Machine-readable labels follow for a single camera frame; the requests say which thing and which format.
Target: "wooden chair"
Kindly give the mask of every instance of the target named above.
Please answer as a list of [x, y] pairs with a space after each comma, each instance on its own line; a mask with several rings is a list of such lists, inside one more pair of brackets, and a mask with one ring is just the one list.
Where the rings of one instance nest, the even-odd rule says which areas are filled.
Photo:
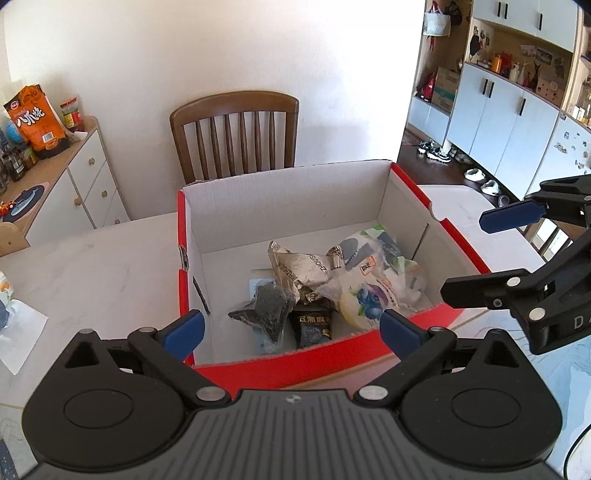
[[222, 162], [217, 138], [216, 116], [223, 116], [224, 136], [228, 168], [231, 176], [236, 175], [236, 161], [230, 127], [230, 115], [238, 113], [240, 151], [243, 173], [249, 173], [248, 143], [246, 141], [245, 112], [254, 114], [254, 152], [256, 171], [262, 171], [261, 120], [259, 112], [269, 112], [269, 167], [275, 170], [275, 112], [285, 113], [285, 157], [284, 168], [293, 167], [296, 157], [297, 120], [300, 103], [297, 98], [277, 92], [244, 91], [212, 95], [183, 105], [170, 115], [170, 128], [173, 131], [174, 145], [187, 184], [196, 180], [187, 144], [184, 126], [195, 123], [197, 147], [203, 178], [210, 180], [207, 168], [206, 148], [200, 120], [209, 119], [212, 141], [213, 162], [216, 178], [222, 178]]

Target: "blue gripper pad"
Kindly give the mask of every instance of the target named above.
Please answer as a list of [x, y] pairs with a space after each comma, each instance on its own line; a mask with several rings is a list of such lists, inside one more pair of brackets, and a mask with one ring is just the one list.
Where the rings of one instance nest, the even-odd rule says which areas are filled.
[[159, 330], [156, 340], [175, 358], [183, 361], [201, 343], [205, 335], [205, 318], [199, 310], [191, 310], [167, 327]]
[[394, 310], [386, 310], [379, 318], [379, 334], [400, 360], [404, 360], [430, 338], [426, 330]]
[[480, 228], [486, 233], [497, 233], [539, 222], [546, 209], [535, 200], [524, 200], [482, 213]]

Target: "black sesame package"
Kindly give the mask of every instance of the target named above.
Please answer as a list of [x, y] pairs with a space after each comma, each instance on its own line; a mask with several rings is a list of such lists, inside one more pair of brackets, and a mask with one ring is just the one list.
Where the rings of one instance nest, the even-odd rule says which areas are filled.
[[294, 307], [289, 318], [298, 348], [330, 342], [330, 314], [323, 301]]

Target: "snack bag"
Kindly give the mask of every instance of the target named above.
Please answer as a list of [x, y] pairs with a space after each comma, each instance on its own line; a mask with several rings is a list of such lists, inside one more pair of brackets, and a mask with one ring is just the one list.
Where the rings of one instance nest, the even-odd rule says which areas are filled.
[[40, 85], [24, 87], [4, 108], [39, 159], [54, 157], [70, 146]]

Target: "white paper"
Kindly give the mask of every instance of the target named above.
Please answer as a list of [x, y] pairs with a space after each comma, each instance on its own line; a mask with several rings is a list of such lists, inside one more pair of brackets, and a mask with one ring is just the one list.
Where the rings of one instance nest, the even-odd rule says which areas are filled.
[[37, 343], [47, 317], [19, 300], [12, 300], [10, 309], [14, 316], [0, 330], [0, 360], [16, 375]]

